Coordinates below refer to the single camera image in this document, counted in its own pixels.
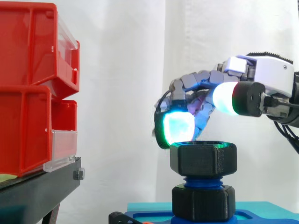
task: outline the white backdrop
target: white backdrop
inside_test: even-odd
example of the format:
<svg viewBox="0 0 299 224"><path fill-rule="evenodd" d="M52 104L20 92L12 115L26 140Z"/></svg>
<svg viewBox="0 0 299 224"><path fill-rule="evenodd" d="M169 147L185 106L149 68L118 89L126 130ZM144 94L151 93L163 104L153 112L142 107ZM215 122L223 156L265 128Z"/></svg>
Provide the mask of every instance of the white backdrop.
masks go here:
<svg viewBox="0 0 299 224"><path fill-rule="evenodd" d="M182 177L151 137L153 105L170 81L229 56L271 51L299 70L296 0L54 0L81 43L78 156L81 186L58 224L105 224L128 202L170 201ZM214 112L203 140L233 142L238 201L299 208L299 156L267 118Z"/></svg>

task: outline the green light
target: green light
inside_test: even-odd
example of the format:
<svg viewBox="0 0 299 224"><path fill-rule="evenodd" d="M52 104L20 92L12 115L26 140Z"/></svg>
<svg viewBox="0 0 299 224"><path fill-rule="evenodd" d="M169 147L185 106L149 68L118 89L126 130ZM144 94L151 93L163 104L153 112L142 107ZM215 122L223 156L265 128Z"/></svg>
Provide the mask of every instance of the green light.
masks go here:
<svg viewBox="0 0 299 224"><path fill-rule="evenodd" d="M213 104L221 112L238 115L233 109L233 91L237 82L221 83L213 92Z"/></svg>
<svg viewBox="0 0 299 224"><path fill-rule="evenodd" d="M191 141L194 135L195 118L189 112L167 113L163 120L164 135L169 145L174 142Z"/></svg>
<svg viewBox="0 0 299 224"><path fill-rule="evenodd" d="M228 143L226 143L226 142L216 145L217 148L225 148L227 146L228 146Z"/></svg>

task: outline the black nut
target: black nut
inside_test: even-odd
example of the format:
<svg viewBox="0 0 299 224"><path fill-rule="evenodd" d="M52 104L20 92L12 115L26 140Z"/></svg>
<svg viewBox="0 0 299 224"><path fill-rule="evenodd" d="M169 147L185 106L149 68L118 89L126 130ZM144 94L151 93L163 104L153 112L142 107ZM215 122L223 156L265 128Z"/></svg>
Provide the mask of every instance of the black nut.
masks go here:
<svg viewBox="0 0 299 224"><path fill-rule="evenodd" d="M172 189L172 212L191 222L226 222L235 213L235 189L226 185L220 190L196 189L180 184Z"/></svg>
<svg viewBox="0 0 299 224"><path fill-rule="evenodd" d="M170 147L170 167L181 176L221 178L237 170L237 147L221 141L174 143Z"/></svg>

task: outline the metal bolt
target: metal bolt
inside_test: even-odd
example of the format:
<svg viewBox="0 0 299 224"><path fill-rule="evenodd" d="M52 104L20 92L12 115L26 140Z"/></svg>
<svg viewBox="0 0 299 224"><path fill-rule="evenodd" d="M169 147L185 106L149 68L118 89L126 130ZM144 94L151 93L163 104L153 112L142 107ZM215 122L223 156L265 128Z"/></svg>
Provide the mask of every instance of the metal bolt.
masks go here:
<svg viewBox="0 0 299 224"><path fill-rule="evenodd" d="M85 177L85 169L83 167L80 167L77 169L77 180L83 180Z"/></svg>

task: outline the robotic hand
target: robotic hand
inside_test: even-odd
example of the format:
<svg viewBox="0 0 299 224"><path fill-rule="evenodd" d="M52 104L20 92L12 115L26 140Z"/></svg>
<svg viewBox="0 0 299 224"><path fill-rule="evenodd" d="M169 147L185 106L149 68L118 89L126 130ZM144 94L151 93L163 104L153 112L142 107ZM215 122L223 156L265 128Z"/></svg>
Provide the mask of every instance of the robotic hand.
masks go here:
<svg viewBox="0 0 299 224"><path fill-rule="evenodd" d="M254 117L266 114L299 153L299 138L288 126L299 127L299 76L292 61L272 53L233 56L212 71L175 79L155 107L155 137L164 149L196 140L217 108Z"/></svg>

